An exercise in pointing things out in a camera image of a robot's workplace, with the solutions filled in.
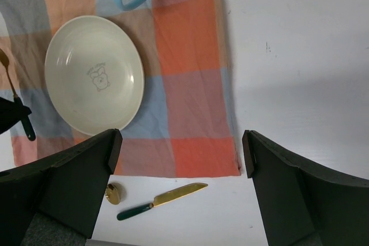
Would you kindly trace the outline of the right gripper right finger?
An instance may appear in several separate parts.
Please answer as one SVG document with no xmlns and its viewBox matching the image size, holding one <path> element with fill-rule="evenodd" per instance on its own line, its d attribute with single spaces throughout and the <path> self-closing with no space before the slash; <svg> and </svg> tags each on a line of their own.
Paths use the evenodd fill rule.
<svg viewBox="0 0 369 246">
<path fill-rule="evenodd" d="M 368 180 L 289 151 L 256 131 L 242 138 L 269 245 L 368 245 Z"/>
</svg>

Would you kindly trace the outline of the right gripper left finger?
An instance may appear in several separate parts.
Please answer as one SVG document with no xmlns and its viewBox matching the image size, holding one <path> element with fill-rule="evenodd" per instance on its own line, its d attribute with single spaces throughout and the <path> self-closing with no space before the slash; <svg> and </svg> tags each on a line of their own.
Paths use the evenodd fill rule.
<svg viewBox="0 0 369 246">
<path fill-rule="evenodd" d="M 121 149 L 110 129 L 1 172 L 1 245 L 85 245 Z"/>
</svg>

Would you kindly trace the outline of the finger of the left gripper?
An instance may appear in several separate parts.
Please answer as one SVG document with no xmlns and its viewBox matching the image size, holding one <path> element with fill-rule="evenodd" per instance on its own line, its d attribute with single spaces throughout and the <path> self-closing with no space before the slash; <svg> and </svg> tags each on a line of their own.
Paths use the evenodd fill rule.
<svg viewBox="0 0 369 246">
<path fill-rule="evenodd" d="M 19 97 L 14 101 L 1 97 L 1 134 L 21 122 L 26 135 L 32 135 L 32 125 L 29 120 L 31 109 L 25 106 Z"/>
</svg>

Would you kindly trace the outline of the gold fork green handle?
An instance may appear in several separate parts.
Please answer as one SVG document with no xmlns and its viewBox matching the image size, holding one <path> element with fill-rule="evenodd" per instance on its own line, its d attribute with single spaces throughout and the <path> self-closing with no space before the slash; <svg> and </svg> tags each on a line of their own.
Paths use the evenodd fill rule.
<svg viewBox="0 0 369 246">
<path fill-rule="evenodd" d="M 17 115 L 16 123 L 20 121 L 27 138 L 30 141 L 34 141 L 36 139 L 36 134 L 32 127 L 32 123 L 28 117 L 28 115 L 31 114 L 31 110 L 22 103 L 21 99 L 19 98 L 14 88 L 14 85 L 12 83 L 12 80 L 9 74 L 9 64 L 10 64 L 9 58 L 7 57 L 7 55 L 5 54 L 3 50 L 1 50 L 1 63 L 5 68 L 6 75 L 7 75 L 11 90 L 12 90 L 15 108 L 18 109 L 19 111 L 22 111 L 21 115 Z"/>
</svg>

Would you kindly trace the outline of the gold spoon green handle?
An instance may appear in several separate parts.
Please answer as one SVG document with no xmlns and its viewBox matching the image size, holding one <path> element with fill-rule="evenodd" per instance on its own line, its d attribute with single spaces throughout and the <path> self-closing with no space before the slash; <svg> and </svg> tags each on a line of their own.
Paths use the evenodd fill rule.
<svg viewBox="0 0 369 246">
<path fill-rule="evenodd" d="M 118 205 L 126 197 L 125 188 L 119 183 L 108 183 L 105 190 L 106 199 L 113 205 Z"/>
</svg>

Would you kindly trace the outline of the cream ceramic plate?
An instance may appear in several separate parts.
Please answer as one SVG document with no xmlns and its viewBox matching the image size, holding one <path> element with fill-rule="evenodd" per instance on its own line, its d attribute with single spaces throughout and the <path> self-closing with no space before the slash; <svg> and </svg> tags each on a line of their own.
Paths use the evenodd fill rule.
<svg viewBox="0 0 369 246">
<path fill-rule="evenodd" d="M 86 135 L 124 129 L 144 96 L 145 74 L 136 46 L 103 17 L 79 16 L 63 24 L 49 43 L 44 76 L 57 113 Z"/>
</svg>

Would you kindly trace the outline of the checkered orange blue cloth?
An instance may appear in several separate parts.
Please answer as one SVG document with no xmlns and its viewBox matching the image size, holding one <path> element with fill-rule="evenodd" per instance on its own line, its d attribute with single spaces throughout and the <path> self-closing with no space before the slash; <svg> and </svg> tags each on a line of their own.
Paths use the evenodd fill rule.
<svg viewBox="0 0 369 246">
<path fill-rule="evenodd" d="M 96 15 L 119 25 L 142 58 L 145 94 L 122 130 L 118 175 L 222 177 L 240 174 L 235 147 L 222 0 L 148 0 L 124 12 L 113 0 L 1 0 L 1 96 L 17 89 L 32 110 L 29 141 L 21 124 L 1 148 L 1 168 L 21 166 L 86 140 L 51 104 L 44 58 L 66 21 Z"/>
</svg>

